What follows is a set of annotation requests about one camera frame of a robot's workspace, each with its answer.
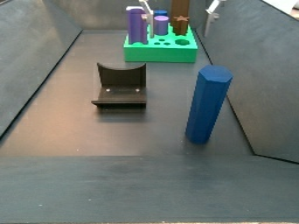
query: gray floor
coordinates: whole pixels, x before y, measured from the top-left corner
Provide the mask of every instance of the gray floor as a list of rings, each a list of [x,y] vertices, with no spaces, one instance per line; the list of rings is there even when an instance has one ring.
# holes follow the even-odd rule
[[[131,67],[121,31],[85,31],[0,143],[0,222],[299,221],[299,166],[251,154],[224,101],[207,145],[184,128],[209,62],[148,63],[148,105],[100,111],[96,62]]]

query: green base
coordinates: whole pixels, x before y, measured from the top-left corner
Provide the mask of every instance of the green base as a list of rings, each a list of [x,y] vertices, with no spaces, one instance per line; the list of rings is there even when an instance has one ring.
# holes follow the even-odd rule
[[[197,45],[191,27],[185,36],[175,36],[172,29],[168,25],[168,34],[153,35],[153,38],[148,38],[147,45],[143,43],[129,45],[128,37],[125,37],[125,61],[195,62]]]

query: blue prism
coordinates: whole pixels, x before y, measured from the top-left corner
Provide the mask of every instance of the blue prism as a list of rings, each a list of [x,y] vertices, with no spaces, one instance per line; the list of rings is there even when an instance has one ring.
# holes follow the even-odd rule
[[[199,71],[185,128],[185,136],[195,144],[209,140],[231,80],[232,74],[224,66],[205,66]]]

